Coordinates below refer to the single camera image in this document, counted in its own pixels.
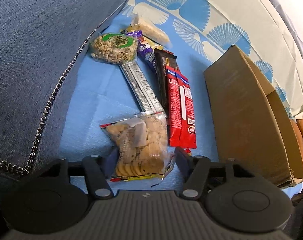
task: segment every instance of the metal chain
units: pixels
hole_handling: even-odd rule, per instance
[[[45,107],[45,110],[42,114],[41,117],[41,121],[38,125],[37,131],[36,131],[36,135],[35,135],[35,140],[33,142],[33,146],[31,149],[31,153],[29,154],[29,158],[27,161],[27,165],[25,165],[25,167],[21,167],[19,165],[13,165],[11,163],[7,163],[7,161],[2,160],[0,158],[0,170],[3,170],[5,172],[9,172],[18,176],[25,176],[28,175],[30,173],[30,171],[33,169],[33,164],[35,161],[35,157],[38,151],[38,146],[42,137],[42,132],[43,129],[45,127],[45,123],[47,120],[47,117],[49,115],[49,112],[53,106],[53,102],[60,90],[60,88],[62,87],[62,84],[66,78],[66,76],[68,75],[68,73],[70,72],[70,70],[72,69],[72,67],[74,66],[79,54],[82,52],[82,50],[84,49],[84,47],[86,46],[87,42],[89,41],[89,39],[91,38],[91,36],[93,36],[93,34],[98,30],[98,28],[100,26],[102,26],[102,24],[108,20],[127,0],[125,0],[123,3],[121,3],[121,5],[119,5],[116,10],[109,15],[105,20],[103,20],[92,32],[91,34],[87,37],[87,39],[83,42],[83,44],[79,47],[75,57],[73,58],[73,60],[69,63],[68,68],[64,71],[63,75],[59,78],[58,83],[56,85],[56,87],[54,88],[54,91],[52,92],[49,100],[47,101],[47,105]]]

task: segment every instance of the green label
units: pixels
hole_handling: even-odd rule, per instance
[[[118,48],[125,48],[133,44],[133,38],[117,33],[110,33],[102,38],[102,41],[111,41]]]

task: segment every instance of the bag of nuts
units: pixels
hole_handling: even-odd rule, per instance
[[[90,41],[93,59],[114,64],[135,60],[137,46],[137,38],[120,33],[104,33]]]
[[[119,147],[112,180],[164,178],[173,168],[173,154],[167,152],[165,113],[140,114],[134,118],[101,125]]]

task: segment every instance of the red wrapper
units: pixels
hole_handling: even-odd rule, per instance
[[[169,145],[196,149],[194,105],[188,79],[166,66],[169,106]]]

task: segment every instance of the blue gray cushion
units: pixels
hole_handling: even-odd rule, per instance
[[[22,167],[27,164],[40,118],[58,79],[92,30],[123,1],[0,0],[1,160]],[[54,101],[34,169],[57,156],[77,70],[86,50]],[[7,191],[17,179],[1,169],[0,192]]]

